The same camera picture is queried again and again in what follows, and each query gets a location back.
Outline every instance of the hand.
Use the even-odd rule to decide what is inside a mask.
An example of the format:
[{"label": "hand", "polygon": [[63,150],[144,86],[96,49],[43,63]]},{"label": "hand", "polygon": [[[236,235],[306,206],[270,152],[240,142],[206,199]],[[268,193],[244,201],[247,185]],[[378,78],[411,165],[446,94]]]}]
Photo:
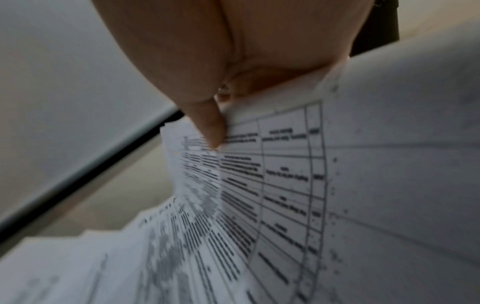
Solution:
[{"label": "hand", "polygon": [[235,99],[345,59],[373,2],[93,0],[133,64],[212,148],[226,133],[215,95]]}]

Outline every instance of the paper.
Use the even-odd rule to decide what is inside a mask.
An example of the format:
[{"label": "paper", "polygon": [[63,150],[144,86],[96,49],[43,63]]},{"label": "paper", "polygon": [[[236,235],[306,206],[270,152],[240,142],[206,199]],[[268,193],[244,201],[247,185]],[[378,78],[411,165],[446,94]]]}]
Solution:
[{"label": "paper", "polygon": [[[39,254],[67,253],[58,267],[39,258],[32,271],[21,245],[0,262],[22,273],[2,297],[479,302],[479,27],[389,46],[247,98],[226,112],[215,151],[189,121],[167,124],[174,196],[120,232],[54,242],[64,249],[39,241]],[[61,278],[41,301],[21,287],[37,273]]]}]

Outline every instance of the black strip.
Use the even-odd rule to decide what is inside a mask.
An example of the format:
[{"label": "black strip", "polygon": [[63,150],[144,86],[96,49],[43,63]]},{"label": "black strip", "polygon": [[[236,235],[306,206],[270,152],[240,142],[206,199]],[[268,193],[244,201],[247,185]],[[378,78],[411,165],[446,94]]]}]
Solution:
[{"label": "black strip", "polygon": [[173,113],[170,117],[163,120],[161,123],[153,126],[148,131],[140,135],[138,138],[126,144],[117,153],[106,159],[104,162],[100,163],[98,166],[92,168],[84,175],[72,181],[70,184],[63,186],[58,190],[52,191],[52,193],[50,193],[46,197],[42,197],[41,199],[32,204],[33,207],[22,210],[13,219],[8,219],[7,221],[5,221],[5,223],[2,223],[0,225],[0,243],[4,242],[9,237],[19,232],[22,228],[31,224],[41,215],[43,215],[51,208],[61,203],[64,199],[72,195],[75,191],[85,186],[87,183],[89,183],[101,173],[115,165],[124,157],[128,156],[130,153],[148,142],[150,139],[157,136],[160,133],[160,127],[165,125],[165,123],[178,120],[183,116],[184,114],[181,111]]}]

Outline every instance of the black object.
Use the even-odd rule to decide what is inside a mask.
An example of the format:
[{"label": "black object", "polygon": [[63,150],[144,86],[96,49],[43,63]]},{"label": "black object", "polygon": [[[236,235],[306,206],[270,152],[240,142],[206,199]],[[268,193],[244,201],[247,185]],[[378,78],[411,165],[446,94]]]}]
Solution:
[{"label": "black object", "polygon": [[398,41],[399,0],[376,0],[368,19],[353,42],[350,56]]},{"label": "black object", "polygon": [[150,130],[146,131],[144,134],[134,139],[130,143],[126,144],[123,148],[117,151],[114,155],[109,157],[107,160],[103,161],[96,167],[92,168],[84,175],[80,176],[70,184],[61,187],[52,191],[49,196],[43,197],[36,202],[33,202],[32,207],[21,212],[20,215],[15,217],[13,220],[10,220],[6,223],[2,223],[0,226],[0,243],[7,240],[9,237],[13,236],[15,233],[19,232],[22,228],[26,227],[34,220],[39,218],[42,214],[49,211],[51,208],[61,203],[69,195],[73,194],[75,191],[79,190],[81,187],[86,185],[88,182],[99,176],[108,168],[115,165],[117,162],[122,160],[124,157],[132,153],[138,147],[142,146],[144,143],[155,137],[160,133],[160,127],[167,122],[172,122],[183,117],[184,114],[181,111],[177,111],[172,114],[170,117],[164,121],[158,123]]}]

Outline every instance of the paper sheet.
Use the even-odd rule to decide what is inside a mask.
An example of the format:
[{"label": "paper sheet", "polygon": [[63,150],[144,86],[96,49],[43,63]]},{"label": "paper sheet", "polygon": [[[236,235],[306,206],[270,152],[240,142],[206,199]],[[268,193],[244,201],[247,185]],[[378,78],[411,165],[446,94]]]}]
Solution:
[{"label": "paper sheet", "polygon": [[[59,239],[69,266],[42,303],[480,302],[479,28],[245,99],[215,151],[167,124],[174,196],[121,232]],[[35,277],[24,247],[0,262],[25,273],[15,286]],[[40,303],[18,290],[7,303]]]}]

